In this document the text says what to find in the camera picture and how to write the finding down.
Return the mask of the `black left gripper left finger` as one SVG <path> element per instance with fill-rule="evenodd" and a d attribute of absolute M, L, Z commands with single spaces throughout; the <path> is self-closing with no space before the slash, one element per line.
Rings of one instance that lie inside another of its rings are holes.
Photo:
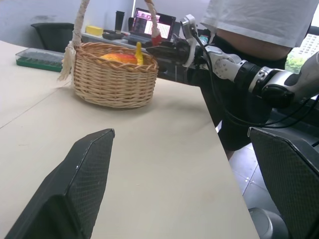
<path fill-rule="evenodd" d="M 76 141 L 4 239 L 90 239 L 104 197 L 115 131 Z"/>

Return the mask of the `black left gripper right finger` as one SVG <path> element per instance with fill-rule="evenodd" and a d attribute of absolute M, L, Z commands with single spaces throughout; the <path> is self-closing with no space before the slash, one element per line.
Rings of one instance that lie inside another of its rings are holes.
<path fill-rule="evenodd" d="M 248 131 L 266 188 L 293 239 L 319 239 L 319 151 L 293 134 Z"/>

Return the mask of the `open laptop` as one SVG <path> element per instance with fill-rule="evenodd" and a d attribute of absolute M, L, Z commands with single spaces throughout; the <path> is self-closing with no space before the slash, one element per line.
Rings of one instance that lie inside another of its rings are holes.
<path fill-rule="evenodd" d="M 156 18 L 162 40 L 170 41 L 176 17 L 157 13 Z M 145 47 L 151 42 L 152 28 L 153 23 L 149 11 L 142 8 L 136 8 L 132 29 L 127 39 L 128 43 L 135 45 L 137 42 L 140 42 L 142 46 Z"/>

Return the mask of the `yellow banana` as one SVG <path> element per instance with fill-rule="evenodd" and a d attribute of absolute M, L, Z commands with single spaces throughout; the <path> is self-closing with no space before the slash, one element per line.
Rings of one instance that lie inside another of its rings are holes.
<path fill-rule="evenodd" d="M 137 60 L 138 65 L 144 64 L 144 57 L 142 54 L 142 44 L 140 42 L 136 43 L 136 52 L 135 52 L 135 58 Z"/>

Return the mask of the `orange yellow mango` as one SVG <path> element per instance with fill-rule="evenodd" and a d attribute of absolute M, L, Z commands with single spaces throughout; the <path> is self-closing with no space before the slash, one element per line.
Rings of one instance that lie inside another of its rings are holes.
<path fill-rule="evenodd" d="M 108 53 L 100 58 L 109 60 L 109 61 L 117 61 L 124 64 L 137 64 L 138 61 L 135 57 L 135 55 L 132 54 L 124 54 L 124 53 Z"/>

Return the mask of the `grey rounded object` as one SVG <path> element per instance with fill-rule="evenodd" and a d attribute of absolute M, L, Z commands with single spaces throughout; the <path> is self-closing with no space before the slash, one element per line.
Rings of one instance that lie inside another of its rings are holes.
<path fill-rule="evenodd" d="M 260 239 L 289 239 L 288 228 L 279 215 L 261 208 L 248 211 Z"/>

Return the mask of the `black tumbler cup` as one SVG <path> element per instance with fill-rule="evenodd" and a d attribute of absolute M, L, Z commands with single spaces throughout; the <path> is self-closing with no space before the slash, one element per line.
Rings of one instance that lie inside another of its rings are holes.
<path fill-rule="evenodd" d="M 123 20 L 124 20 L 125 13 L 122 11 L 116 11 L 116 19 L 115 19 L 115 32 L 121 33 Z"/>

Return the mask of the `flat black object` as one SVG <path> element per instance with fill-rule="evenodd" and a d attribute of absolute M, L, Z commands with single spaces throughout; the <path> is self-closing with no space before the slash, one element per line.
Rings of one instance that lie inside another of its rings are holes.
<path fill-rule="evenodd" d="M 120 40 L 125 35 L 123 33 L 117 33 L 116 31 L 112 30 L 103 30 L 102 37 L 107 40 Z"/>

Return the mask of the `yellow box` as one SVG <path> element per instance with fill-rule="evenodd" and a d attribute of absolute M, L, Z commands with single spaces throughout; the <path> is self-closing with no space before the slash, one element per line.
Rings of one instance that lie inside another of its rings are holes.
<path fill-rule="evenodd" d="M 102 36 L 103 35 L 103 28 L 93 26 L 93 25 L 87 25 L 85 28 L 85 32 L 94 36 Z"/>

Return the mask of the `grey desk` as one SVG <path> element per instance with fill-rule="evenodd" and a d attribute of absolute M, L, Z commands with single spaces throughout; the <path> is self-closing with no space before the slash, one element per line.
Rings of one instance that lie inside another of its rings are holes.
<path fill-rule="evenodd" d="M 118 46 L 123 46 L 130 49 L 136 48 L 136 43 L 140 42 L 142 44 L 142 51 L 146 52 L 145 48 L 152 47 L 151 37 L 144 37 L 138 35 L 124 34 L 125 36 L 120 40 L 107 40 L 102 36 L 94 36 L 88 33 L 82 34 L 83 43 L 93 42 L 93 43 L 107 43 Z"/>

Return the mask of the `person in white shirt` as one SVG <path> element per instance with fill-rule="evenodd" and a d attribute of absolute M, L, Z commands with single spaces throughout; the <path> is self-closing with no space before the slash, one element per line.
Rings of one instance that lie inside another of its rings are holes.
<path fill-rule="evenodd" d="M 211 42 L 228 54 L 260 67 L 284 69 L 288 54 L 299 47 L 311 26 L 319 0 L 210 0 L 202 24 Z M 187 79 L 201 89 L 227 158 L 250 143 L 248 128 L 236 117 L 266 123 L 272 108 L 261 98 L 226 79 L 212 80 L 207 70 L 188 70 Z"/>

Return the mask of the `black office chair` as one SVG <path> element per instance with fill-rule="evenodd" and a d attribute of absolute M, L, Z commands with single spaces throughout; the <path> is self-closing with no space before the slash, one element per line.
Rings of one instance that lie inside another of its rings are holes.
<path fill-rule="evenodd" d="M 45 50 L 64 53 L 69 41 L 72 40 L 72 23 L 34 23 L 31 26 L 36 30 Z"/>

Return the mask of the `green tray with clear lid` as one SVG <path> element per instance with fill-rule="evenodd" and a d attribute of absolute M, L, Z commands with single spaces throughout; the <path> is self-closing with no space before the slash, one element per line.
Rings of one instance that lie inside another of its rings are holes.
<path fill-rule="evenodd" d="M 61 72 L 64 54 L 55 51 L 28 48 L 15 55 L 18 66 Z"/>

